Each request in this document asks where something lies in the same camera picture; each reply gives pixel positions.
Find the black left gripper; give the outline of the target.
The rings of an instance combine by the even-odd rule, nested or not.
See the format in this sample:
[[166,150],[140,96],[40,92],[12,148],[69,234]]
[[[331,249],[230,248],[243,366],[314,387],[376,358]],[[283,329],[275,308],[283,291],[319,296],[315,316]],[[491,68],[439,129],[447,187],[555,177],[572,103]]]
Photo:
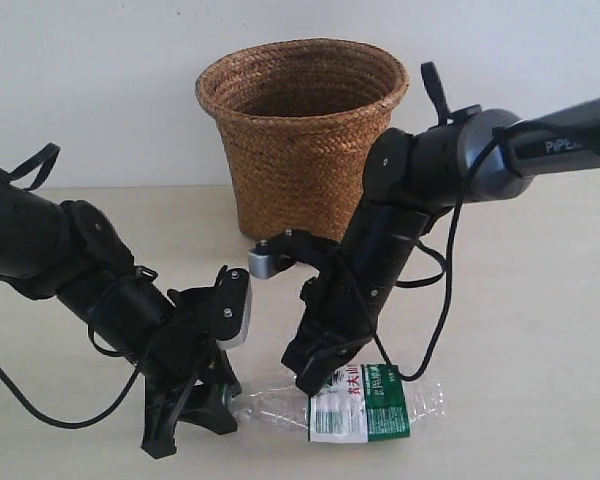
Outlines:
[[220,347],[220,336],[230,327],[220,290],[170,289],[157,300],[149,311],[158,315],[158,323],[143,335],[139,354],[145,377],[141,445],[175,446],[181,412],[185,423],[215,434],[236,432],[231,403],[240,394],[240,382]]

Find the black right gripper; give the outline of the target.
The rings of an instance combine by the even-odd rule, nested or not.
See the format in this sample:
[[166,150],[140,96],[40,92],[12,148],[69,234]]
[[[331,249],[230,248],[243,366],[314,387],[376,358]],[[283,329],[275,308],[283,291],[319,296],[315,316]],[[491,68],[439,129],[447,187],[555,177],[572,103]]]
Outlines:
[[362,282],[340,253],[326,258],[302,286],[305,310],[282,363],[296,387],[313,396],[371,341],[380,312],[380,287]]

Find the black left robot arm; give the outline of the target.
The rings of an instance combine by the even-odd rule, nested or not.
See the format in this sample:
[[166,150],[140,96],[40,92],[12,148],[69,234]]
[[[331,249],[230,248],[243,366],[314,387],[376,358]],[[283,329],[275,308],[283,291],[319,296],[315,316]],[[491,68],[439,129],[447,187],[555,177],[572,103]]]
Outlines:
[[95,349],[144,378],[141,446],[160,458],[175,452],[181,422],[218,435],[237,430],[229,402],[241,386],[223,341],[248,289],[227,267],[209,286],[161,291],[155,279],[93,204],[47,200],[0,170],[0,281],[31,300],[58,300]]

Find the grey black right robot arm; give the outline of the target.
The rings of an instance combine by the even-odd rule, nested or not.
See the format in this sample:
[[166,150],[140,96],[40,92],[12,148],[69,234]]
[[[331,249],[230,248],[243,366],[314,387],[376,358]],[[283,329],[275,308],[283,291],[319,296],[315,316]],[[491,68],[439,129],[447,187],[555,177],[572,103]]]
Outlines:
[[307,395],[376,339],[410,255],[440,218],[516,198],[539,176],[600,169],[600,97],[531,119],[476,104],[455,110],[436,65],[425,62],[420,73],[436,123],[382,133],[342,238],[305,234],[295,253],[318,274],[302,288],[305,310],[282,363]]

